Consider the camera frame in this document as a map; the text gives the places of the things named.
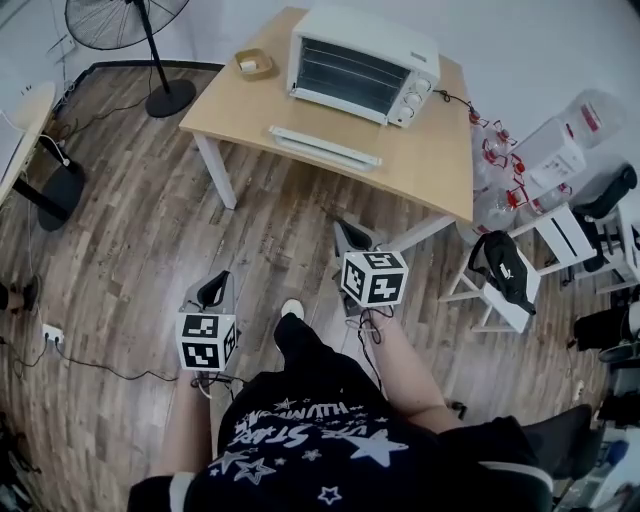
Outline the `person's left forearm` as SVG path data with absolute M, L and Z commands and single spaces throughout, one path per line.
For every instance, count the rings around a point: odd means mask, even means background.
M 191 386 L 192 379 L 192 372 L 180 372 L 152 476 L 199 473 L 212 461 L 210 400 Z

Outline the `person's black trousers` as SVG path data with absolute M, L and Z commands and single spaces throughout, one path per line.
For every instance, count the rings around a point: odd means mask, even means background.
M 356 360 L 325 345 L 315 331 L 293 313 L 281 317 L 274 340 L 284 357 L 280 375 L 300 385 L 304 383 L 310 389 L 342 389 L 356 399 L 387 406 L 382 392 Z

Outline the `black garment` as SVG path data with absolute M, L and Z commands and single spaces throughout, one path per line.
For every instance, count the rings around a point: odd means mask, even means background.
M 629 307 L 617 307 L 578 318 L 573 326 L 573 341 L 578 351 L 606 350 L 628 341 Z

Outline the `white water dispenser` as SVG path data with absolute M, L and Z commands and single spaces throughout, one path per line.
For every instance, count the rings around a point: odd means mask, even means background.
M 583 150 L 555 117 L 520 142 L 511 154 L 524 165 L 521 177 L 530 201 L 586 169 Z

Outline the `white wooden chair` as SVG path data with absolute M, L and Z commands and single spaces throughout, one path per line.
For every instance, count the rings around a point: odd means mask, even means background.
M 516 244 L 517 237 L 530 231 L 537 232 L 551 250 L 554 260 L 549 266 L 541 269 L 534 268 Z M 519 256 L 527 268 L 527 296 L 533 304 L 544 276 L 582 263 L 596 255 L 596 251 L 591 247 L 567 204 L 506 233 L 514 240 Z M 464 255 L 459 270 L 449 287 L 439 297 L 439 301 L 451 303 L 472 299 L 482 300 L 485 311 L 479 322 L 472 328 L 474 332 L 523 333 L 529 320 L 536 314 L 529 315 L 519 306 L 508 303 L 496 288 L 485 281 L 483 276 L 470 271 L 467 265 L 471 250 Z

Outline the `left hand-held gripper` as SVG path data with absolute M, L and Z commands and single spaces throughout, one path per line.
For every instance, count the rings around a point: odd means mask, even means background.
M 186 292 L 175 324 L 181 366 L 225 371 L 237 346 L 235 281 L 227 270 L 209 275 Z

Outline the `white desk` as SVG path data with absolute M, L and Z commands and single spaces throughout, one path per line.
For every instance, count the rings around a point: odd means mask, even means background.
M 617 205 L 624 248 L 624 258 L 635 281 L 640 284 L 640 249 L 636 247 L 634 231 L 640 234 L 640 204 L 623 199 Z

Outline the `light wooden table white legs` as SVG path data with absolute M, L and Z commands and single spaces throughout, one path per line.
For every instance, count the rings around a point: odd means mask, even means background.
M 222 203 L 234 209 L 236 195 L 218 144 L 221 141 L 326 169 L 391 192 L 429 209 L 427 218 L 388 243 L 404 251 L 473 213 L 473 172 L 466 85 L 462 68 L 441 58 L 445 90 L 452 101 L 431 95 L 408 128 L 380 126 L 356 116 L 290 97 L 285 90 L 291 32 L 305 15 L 286 7 L 249 41 L 277 65 L 276 76 L 243 79 L 228 63 L 209 83 L 180 123 L 193 135 Z M 290 129 L 381 158 L 379 167 L 359 171 L 276 143 L 271 127 Z

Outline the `group of clear water bottles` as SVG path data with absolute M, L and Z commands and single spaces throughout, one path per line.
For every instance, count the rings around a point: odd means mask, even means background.
M 506 230 L 515 222 L 518 211 L 527 218 L 540 216 L 565 203 L 572 188 L 562 183 L 530 201 L 523 188 L 522 162 L 511 154 L 519 144 L 498 121 L 490 123 L 475 109 L 469 112 L 473 161 L 473 221 L 456 223 L 460 236 L 469 244 L 495 230 Z

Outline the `white toaster oven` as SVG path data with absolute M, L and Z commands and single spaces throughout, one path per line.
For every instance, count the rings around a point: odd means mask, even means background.
M 439 81 L 436 43 L 376 15 L 320 5 L 292 29 L 287 90 L 296 99 L 406 128 Z

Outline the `person's right forearm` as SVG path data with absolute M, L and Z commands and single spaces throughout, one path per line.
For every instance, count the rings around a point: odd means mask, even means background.
M 441 433 L 456 428 L 430 370 L 409 343 L 396 318 L 366 310 L 371 348 L 382 386 L 392 407 L 411 423 Z

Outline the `black office chair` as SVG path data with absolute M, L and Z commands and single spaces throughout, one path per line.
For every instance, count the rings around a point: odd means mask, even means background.
M 576 206 L 572 213 L 576 218 L 580 228 L 589 241 L 591 247 L 596 251 L 596 255 L 583 262 L 584 270 L 594 273 L 600 270 L 606 262 L 603 245 L 606 244 L 609 254 L 614 254 L 614 242 L 622 242 L 622 235 L 619 228 L 614 232 L 610 231 L 606 225 L 598 230 L 596 222 L 603 220 L 610 214 L 614 207 L 638 184 L 635 169 L 629 165 L 624 165 L 606 187 L 604 192 L 597 199 L 590 203 Z
M 595 467 L 605 429 L 588 404 L 523 427 L 540 467 L 552 478 L 554 497 L 560 496 L 563 485 L 580 480 Z

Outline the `black standing fan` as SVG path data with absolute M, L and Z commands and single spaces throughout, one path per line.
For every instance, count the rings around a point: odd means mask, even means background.
M 81 45 L 101 51 L 147 42 L 160 78 L 145 101 L 153 118 L 167 118 L 185 109 L 195 98 L 195 85 L 187 79 L 169 80 L 154 36 L 183 11 L 189 0 L 66 0 L 65 21 L 70 35 Z

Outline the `person's black star-print shirt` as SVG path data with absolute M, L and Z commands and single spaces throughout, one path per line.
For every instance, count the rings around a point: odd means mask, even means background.
M 197 473 L 135 484 L 127 512 L 551 512 L 552 481 L 518 422 L 435 433 L 370 380 L 263 374 L 223 417 Z

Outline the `large clear dispenser jug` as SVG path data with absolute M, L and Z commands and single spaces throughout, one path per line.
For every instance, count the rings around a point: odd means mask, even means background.
M 621 101 L 599 89 L 581 91 L 559 114 L 576 144 L 590 150 L 616 134 L 626 122 Z

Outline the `beige square tray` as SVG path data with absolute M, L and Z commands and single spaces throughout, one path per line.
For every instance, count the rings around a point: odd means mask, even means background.
M 257 63 L 256 71 L 250 74 L 242 73 L 239 63 L 243 60 L 255 60 Z M 239 51 L 234 55 L 234 61 L 235 69 L 248 82 L 269 79 L 277 74 L 277 67 L 272 57 L 261 48 L 249 48 Z

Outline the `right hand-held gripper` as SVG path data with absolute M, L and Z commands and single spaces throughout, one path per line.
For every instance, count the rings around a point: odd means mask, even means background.
M 341 261 L 340 292 L 346 316 L 359 316 L 366 308 L 400 304 L 409 277 L 401 253 L 374 251 L 383 241 L 361 224 L 334 221 L 333 232 L 335 257 Z M 350 248 L 357 251 L 347 252 Z

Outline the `black waist bag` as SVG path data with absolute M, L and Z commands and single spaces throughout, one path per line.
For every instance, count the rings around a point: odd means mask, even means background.
M 467 268 L 485 278 L 510 304 L 535 315 L 534 304 L 527 296 L 527 268 L 519 256 L 514 240 L 504 231 L 480 236 L 471 250 Z

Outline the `oval table black pedestal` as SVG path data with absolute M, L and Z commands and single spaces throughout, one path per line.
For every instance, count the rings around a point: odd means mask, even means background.
M 0 205 L 10 192 L 24 197 L 37 208 L 38 222 L 47 232 L 59 230 L 70 219 L 85 185 L 85 174 L 80 164 L 70 159 L 45 131 L 53 114 L 55 94 L 55 84 L 44 82 L 30 90 L 12 112 L 3 110 L 26 133 L 11 161 L 6 180 L 0 184 Z M 28 184 L 22 176 L 37 146 L 44 148 L 58 162 L 58 168 L 41 189 Z

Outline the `white oven door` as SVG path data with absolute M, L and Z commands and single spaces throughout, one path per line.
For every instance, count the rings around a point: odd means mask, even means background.
M 269 133 L 277 145 L 298 153 L 324 159 L 357 171 L 368 172 L 380 167 L 379 157 L 319 139 L 301 132 L 278 126 L 271 126 Z

